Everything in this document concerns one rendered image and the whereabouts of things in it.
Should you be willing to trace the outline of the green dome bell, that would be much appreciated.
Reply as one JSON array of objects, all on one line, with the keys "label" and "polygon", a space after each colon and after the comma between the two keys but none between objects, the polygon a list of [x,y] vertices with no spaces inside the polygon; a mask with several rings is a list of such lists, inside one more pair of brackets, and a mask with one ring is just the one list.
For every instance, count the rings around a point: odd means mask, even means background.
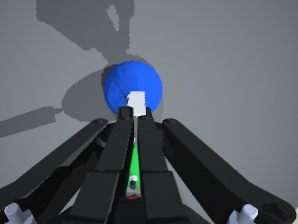
[{"label": "green dome bell", "polygon": [[[136,185],[136,182],[137,182],[137,185]],[[130,187],[130,189],[136,189],[136,187],[140,187],[137,144],[134,144],[131,170],[130,170],[130,175],[128,180],[128,187]]]}]

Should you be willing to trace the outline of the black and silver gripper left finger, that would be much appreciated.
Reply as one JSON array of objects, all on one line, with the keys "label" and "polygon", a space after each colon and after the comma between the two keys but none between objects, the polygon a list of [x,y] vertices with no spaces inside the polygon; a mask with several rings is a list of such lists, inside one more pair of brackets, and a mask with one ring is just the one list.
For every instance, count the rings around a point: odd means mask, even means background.
[{"label": "black and silver gripper left finger", "polygon": [[46,224],[79,189],[60,224],[109,224],[115,196],[126,198],[136,143],[137,93],[131,91],[128,105],[117,108],[116,123],[93,120],[1,188],[0,224]]}]

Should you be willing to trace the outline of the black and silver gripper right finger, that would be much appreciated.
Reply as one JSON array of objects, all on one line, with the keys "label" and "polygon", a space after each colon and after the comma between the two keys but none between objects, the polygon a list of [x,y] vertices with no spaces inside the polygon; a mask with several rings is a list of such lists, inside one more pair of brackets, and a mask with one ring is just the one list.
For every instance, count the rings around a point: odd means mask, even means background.
[{"label": "black and silver gripper right finger", "polygon": [[136,143],[146,224],[192,224],[165,157],[214,224],[293,224],[297,217],[291,204],[250,183],[178,120],[155,122],[145,91],[137,93]]}]

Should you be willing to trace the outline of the blue bell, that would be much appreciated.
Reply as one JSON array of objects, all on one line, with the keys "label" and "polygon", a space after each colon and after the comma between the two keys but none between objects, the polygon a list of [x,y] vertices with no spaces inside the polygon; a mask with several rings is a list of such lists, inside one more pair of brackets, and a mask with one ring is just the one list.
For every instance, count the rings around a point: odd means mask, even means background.
[{"label": "blue bell", "polygon": [[109,72],[104,83],[104,98],[113,113],[117,115],[118,107],[127,106],[130,91],[145,91],[145,106],[153,113],[161,101],[162,82],[149,65],[123,62]]}]

